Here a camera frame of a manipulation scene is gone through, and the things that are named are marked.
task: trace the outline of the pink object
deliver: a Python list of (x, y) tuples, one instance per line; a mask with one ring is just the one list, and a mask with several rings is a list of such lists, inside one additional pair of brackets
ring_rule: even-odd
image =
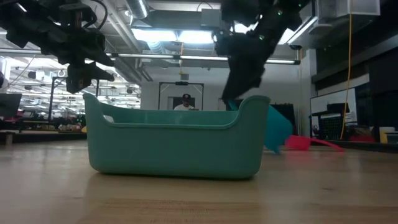
[(302, 136), (290, 136), (288, 140), (286, 140), (285, 145), (286, 147), (289, 147), (291, 149), (296, 149), (296, 150), (301, 150), (301, 151), (307, 151), (310, 149), (311, 142), (318, 142), (320, 144), (324, 144), (327, 146), (332, 147), (333, 149), (336, 149), (337, 151), (343, 152), (344, 149), (340, 148), (339, 146), (332, 144), (327, 141), (322, 141), (318, 139), (312, 139), (308, 137), (302, 137)]

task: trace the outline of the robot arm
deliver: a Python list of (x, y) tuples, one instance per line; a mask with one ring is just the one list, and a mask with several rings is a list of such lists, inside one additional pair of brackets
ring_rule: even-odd
[(296, 30), (302, 23), (299, 11), (310, 0), (242, 1), (225, 0), (221, 4), (222, 20), (233, 27), (235, 22), (249, 26), (258, 23), (247, 34), (219, 30), (216, 35), (216, 52), (227, 55), (229, 77), (222, 99), (225, 103), (259, 87), (264, 64), (287, 28)]
[[(87, 28), (96, 20), (91, 8), (79, 0), (0, 0), (0, 27), (7, 31), (7, 40), (21, 48), (32, 42), (44, 55), (69, 63), (70, 93), (88, 87), (92, 79), (114, 80), (95, 64), (114, 65), (104, 52), (105, 36)], [(86, 64), (86, 58), (94, 62)]]

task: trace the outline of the wooden table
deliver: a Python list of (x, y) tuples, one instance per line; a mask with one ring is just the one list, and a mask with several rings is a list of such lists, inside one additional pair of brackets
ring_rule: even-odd
[(0, 223), (397, 223), (398, 155), (265, 153), (252, 180), (103, 175), (85, 141), (0, 147)]

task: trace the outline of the black cap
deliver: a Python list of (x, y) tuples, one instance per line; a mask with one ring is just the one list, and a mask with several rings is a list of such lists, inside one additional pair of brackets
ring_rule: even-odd
[(189, 95), (188, 93), (182, 95), (182, 99), (183, 100), (191, 100), (191, 95)]

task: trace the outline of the pink handle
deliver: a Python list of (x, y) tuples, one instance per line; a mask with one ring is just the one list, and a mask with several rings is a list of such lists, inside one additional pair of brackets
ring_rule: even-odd
[(337, 145), (335, 145), (335, 144), (332, 144), (332, 143), (330, 143), (330, 142), (324, 141), (324, 140), (311, 139), (311, 141), (313, 141), (313, 142), (318, 142), (318, 143), (320, 143), (320, 144), (324, 144), (324, 145), (330, 146), (330, 147), (332, 147), (333, 149), (336, 149), (337, 151), (341, 151), (341, 152), (344, 151), (344, 149), (340, 148), (339, 146), (337, 146)]

